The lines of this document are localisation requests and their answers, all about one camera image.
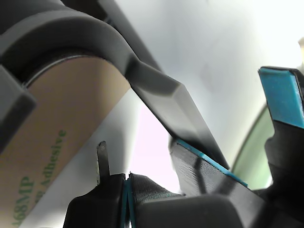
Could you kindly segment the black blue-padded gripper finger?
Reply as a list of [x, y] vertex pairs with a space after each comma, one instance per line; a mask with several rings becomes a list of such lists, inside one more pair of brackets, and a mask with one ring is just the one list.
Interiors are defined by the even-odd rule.
[[304, 76], [294, 68], [263, 66], [258, 71], [274, 127], [265, 143], [274, 185], [304, 186]]

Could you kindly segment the black blurry gripper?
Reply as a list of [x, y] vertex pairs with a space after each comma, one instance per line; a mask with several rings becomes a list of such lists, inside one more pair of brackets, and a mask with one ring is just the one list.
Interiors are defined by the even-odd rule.
[[302, 228], [210, 157], [175, 140], [170, 147], [181, 191], [130, 173], [123, 186], [124, 228]]

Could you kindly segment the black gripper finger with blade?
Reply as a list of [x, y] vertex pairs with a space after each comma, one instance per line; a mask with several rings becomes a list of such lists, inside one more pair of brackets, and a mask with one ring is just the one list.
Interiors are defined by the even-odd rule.
[[96, 148], [98, 185], [68, 205], [65, 228], [123, 228], [126, 215], [125, 174], [110, 174], [107, 145]]

